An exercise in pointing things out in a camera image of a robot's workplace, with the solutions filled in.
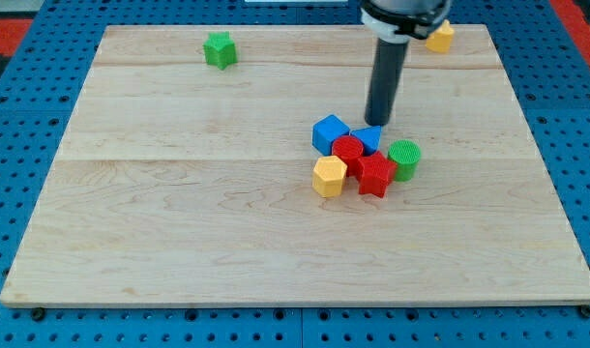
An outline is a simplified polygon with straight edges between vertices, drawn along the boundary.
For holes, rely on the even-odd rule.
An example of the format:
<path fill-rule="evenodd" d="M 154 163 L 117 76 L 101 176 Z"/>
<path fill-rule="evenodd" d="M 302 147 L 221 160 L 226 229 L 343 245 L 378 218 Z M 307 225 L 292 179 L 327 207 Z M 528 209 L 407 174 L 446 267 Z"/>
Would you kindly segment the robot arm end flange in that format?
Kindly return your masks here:
<path fill-rule="evenodd" d="M 453 0 L 361 0 L 361 21 L 380 40 L 425 40 L 448 17 Z"/>

